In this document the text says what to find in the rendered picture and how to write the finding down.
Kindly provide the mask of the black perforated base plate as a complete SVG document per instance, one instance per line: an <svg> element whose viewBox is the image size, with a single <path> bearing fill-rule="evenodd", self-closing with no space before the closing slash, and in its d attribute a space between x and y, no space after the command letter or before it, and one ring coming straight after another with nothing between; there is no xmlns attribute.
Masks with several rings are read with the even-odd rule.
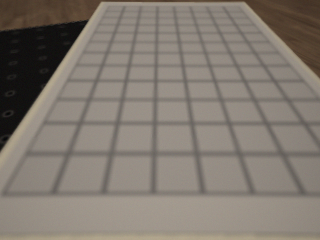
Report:
<svg viewBox="0 0 320 240"><path fill-rule="evenodd" d="M0 152L88 21L0 31Z"/></svg>

